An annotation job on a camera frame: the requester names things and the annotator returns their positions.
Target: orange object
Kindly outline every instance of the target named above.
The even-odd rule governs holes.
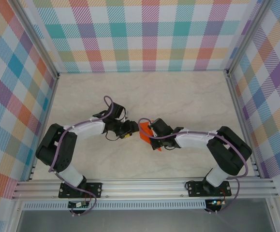
[[[153,131],[151,129],[148,128],[148,122],[141,122],[140,123],[140,127],[142,128],[142,130],[146,133],[149,134],[151,136],[154,136]],[[145,142],[150,144],[150,140],[149,138],[144,135],[141,131],[140,131],[140,138],[143,139]]]

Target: white marble table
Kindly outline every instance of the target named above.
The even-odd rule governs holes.
[[[47,126],[74,124],[107,109],[104,95],[126,107],[130,120],[160,117],[172,128],[195,131],[228,126],[242,137],[222,72],[63,74]],[[72,163],[86,178],[203,177],[216,165],[208,150],[153,151],[138,133],[115,142],[104,134],[80,141]],[[47,170],[39,161],[33,179],[55,179]]]

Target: table surface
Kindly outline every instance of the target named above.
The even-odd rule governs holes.
[[[223,72],[123,72],[62,74],[47,127],[72,125],[107,109],[103,96],[124,106],[130,120],[162,118],[172,128],[214,131],[230,127],[242,138]],[[86,178],[203,177],[216,162],[207,149],[153,151],[139,134],[77,142],[72,164]],[[254,175],[251,162],[249,175]],[[38,161],[33,179],[56,179]]]

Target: marble surface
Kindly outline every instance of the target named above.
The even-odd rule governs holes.
[[[242,137],[220,71],[62,74],[47,126],[87,120],[107,109],[104,95],[126,107],[130,120],[160,117],[172,128],[194,131],[228,126]],[[216,162],[208,150],[153,151],[136,133],[115,142],[106,140],[104,134],[80,141],[72,164],[86,178],[171,178],[203,177]],[[249,175],[253,175],[248,164]],[[48,166],[38,161],[33,179],[55,179],[47,170]]]

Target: black mounting plate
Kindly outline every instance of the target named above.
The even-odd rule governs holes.
[[[225,191],[226,197],[230,197],[232,195],[228,181],[223,181],[219,188],[216,188],[211,194],[208,194],[203,189],[202,181],[189,181],[186,183],[185,187],[188,190],[189,197],[223,197],[223,192],[220,189]]]
[[[101,197],[102,183],[86,183],[85,190],[92,192],[97,198]],[[77,191],[70,186],[61,183],[58,198],[85,198],[85,193]]]

